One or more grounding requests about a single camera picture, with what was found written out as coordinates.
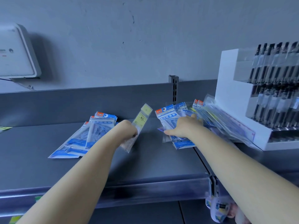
hand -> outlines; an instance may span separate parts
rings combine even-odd
[[[188,138],[189,132],[198,127],[202,127],[202,121],[196,119],[196,114],[192,114],[191,117],[180,117],[176,123],[176,128],[173,130],[166,130],[164,133],[171,136]]]
[[[123,141],[138,134],[136,127],[134,127],[129,120],[122,120],[112,128],[112,131],[115,131],[118,134],[118,137],[121,137]]]

wall stain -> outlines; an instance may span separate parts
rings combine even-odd
[[[131,13],[131,15],[132,15],[133,24],[134,24],[134,23],[135,23],[134,16],[133,16],[133,14],[132,14],[131,10],[129,10],[129,12],[130,12],[130,13]]]

gray wall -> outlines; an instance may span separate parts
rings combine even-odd
[[[35,90],[216,79],[222,50],[298,39],[299,0],[1,0],[41,65]],[[0,92],[26,90],[0,80]]]

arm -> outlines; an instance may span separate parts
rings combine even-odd
[[[29,211],[18,224],[88,223],[106,184],[117,147],[137,133],[124,120],[98,140]]]
[[[193,117],[181,117],[167,135],[187,137],[254,224],[298,223],[299,188],[232,147]]]

pen display rack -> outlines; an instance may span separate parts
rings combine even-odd
[[[297,42],[222,52],[215,102],[262,150],[299,148],[298,58]]]

